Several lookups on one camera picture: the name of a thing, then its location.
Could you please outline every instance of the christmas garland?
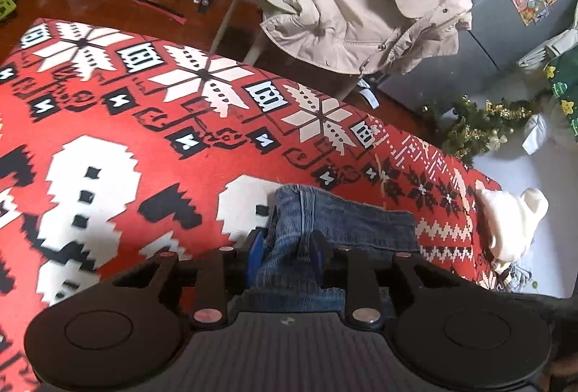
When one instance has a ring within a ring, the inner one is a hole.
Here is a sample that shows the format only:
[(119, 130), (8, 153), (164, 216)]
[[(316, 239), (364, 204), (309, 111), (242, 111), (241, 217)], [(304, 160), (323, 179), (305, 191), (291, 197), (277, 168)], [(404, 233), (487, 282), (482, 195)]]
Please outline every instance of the christmas garland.
[(453, 104), (457, 120), (448, 128), (441, 129), (441, 115), (434, 105), (423, 108), (424, 115), (435, 122), (434, 143), (444, 153), (454, 156), (466, 165), (473, 164), (475, 156), (496, 151), (508, 141), (508, 136), (523, 128), (528, 119), (539, 111), (535, 100), (502, 100), (479, 108), (468, 96)]

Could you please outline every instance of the yellow star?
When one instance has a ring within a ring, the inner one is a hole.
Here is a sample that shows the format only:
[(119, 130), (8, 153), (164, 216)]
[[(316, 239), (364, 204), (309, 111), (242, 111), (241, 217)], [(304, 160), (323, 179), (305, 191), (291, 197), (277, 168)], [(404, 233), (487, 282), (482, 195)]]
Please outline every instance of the yellow star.
[(574, 113), (574, 102), (568, 102), (566, 100), (562, 101), (562, 112), (566, 115)]
[(546, 66), (546, 67), (544, 68), (544, 72), (545, 72), (545, 76), (546, 76), (548, 79), (552, 79), (552, 78), (555, 76), (556, 67), (554, 67), (554, 66)]

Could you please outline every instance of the white plush fabric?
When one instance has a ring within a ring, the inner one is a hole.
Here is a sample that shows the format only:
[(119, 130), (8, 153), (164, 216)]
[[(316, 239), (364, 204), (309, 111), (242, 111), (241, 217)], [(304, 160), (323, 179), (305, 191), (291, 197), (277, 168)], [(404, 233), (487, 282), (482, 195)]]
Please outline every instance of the white plush fabric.
[(500, 262), (515, 262), (530, 248), (548, 200), (536, 188), (527, 188), (519, 197), (502, 190), (477, 193), (488, 221), (490, 251)]

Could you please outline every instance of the red tablecloth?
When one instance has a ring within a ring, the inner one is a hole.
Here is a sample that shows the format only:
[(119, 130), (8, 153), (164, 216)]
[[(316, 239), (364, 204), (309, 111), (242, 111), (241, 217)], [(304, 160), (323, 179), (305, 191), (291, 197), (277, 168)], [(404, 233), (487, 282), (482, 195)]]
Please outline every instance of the red tablecloth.
[(163, 248), (232, 244), (267, 224), (282, 183), (411, 211), (427, 260), (492, 284), (473, 190), (497, 183), (298, 83), (205, 65), (38, 19), (0, 68), (0, 390), (34, 388), (22, 337), (41, 309)]

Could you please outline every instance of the green christmas fabric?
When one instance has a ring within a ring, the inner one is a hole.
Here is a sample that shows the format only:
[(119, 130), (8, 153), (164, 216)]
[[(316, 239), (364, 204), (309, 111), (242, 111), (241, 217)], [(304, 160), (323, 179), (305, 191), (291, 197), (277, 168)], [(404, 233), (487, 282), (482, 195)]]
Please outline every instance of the green christmas fabric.
[(578, 45), (550, 61), (544, 73), (578, 141)]

